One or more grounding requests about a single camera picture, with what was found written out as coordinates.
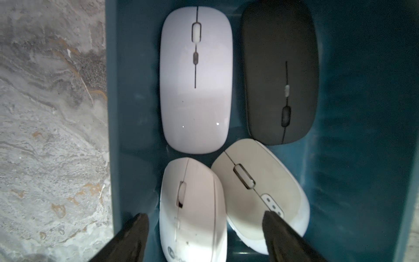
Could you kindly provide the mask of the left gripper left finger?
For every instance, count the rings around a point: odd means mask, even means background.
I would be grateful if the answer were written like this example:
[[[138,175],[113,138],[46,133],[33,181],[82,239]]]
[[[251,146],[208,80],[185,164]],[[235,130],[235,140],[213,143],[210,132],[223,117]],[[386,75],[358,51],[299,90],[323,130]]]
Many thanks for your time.
[[[90,262],[141,262],[143,261],[149,218],[139,213],[131,218]]]

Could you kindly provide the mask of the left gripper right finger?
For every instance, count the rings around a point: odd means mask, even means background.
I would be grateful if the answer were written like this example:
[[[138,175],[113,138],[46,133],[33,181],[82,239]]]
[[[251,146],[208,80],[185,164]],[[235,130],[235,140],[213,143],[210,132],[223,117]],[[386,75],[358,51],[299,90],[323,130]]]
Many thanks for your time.
[[[262,222],[265,242],[271,262],[325,262],[284,219],[273,211],[265,211]]]

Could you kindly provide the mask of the white round mouse with logo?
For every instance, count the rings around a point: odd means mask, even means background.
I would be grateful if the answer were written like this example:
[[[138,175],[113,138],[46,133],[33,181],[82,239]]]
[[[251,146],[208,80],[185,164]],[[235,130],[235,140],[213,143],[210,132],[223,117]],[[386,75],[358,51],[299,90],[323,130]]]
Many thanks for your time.
[[[169,162],[161,185],[159,232],[169,262],[226,261],[224,191],[210,168],[187,157]]]

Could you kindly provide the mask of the grey white mouse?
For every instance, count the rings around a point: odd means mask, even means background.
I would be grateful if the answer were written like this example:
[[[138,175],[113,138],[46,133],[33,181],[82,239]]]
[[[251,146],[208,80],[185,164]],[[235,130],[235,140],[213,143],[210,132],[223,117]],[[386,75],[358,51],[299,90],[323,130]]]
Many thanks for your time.
[[[266,146],[241,139],[222,152],[211,169],[223,186],[228,223],[249,248],[268,254],[263,233],[266,211],[273,211],[304,236],[310,219],[308,198]]]

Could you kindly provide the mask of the white slim mouse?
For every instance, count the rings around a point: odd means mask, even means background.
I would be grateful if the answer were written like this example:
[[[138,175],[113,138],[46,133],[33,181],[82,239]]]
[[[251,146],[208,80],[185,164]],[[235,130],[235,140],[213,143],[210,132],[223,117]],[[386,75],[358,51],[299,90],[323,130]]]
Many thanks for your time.
[[[159,84],[163,132],[176,151],[219,150],[230,123],[233,39],[222,12],[204,6],[171,12],[161,32]]]

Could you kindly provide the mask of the black slim mouse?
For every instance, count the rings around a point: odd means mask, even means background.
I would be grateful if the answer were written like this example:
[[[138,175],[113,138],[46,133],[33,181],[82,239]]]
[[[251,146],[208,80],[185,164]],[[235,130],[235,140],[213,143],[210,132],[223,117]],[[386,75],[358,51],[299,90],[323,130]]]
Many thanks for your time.
[[[311,129],[319,91],[315,27],[302,1],[258,1],[242,14],[247,122],[265,145],[289,144]]]

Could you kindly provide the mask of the teal storage box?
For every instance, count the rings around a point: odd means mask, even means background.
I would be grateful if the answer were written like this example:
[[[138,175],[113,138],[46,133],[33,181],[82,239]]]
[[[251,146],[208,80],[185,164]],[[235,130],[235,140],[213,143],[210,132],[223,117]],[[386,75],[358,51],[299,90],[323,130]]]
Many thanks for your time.
[[[248,1],[106,1],[106,61],[114,231],[149,218],[144,261],[163,262],[161,179],[182,154],[160,116],[160,36],[175,9],[223,12],[234,42],[232,108],[225,146],[248,138],[241,17]],[[272,146],[305,191],[305,241],[330,262],[404,258],[419,187],[418,1],[307,1],[319,47],[314,124],[301,140]]]

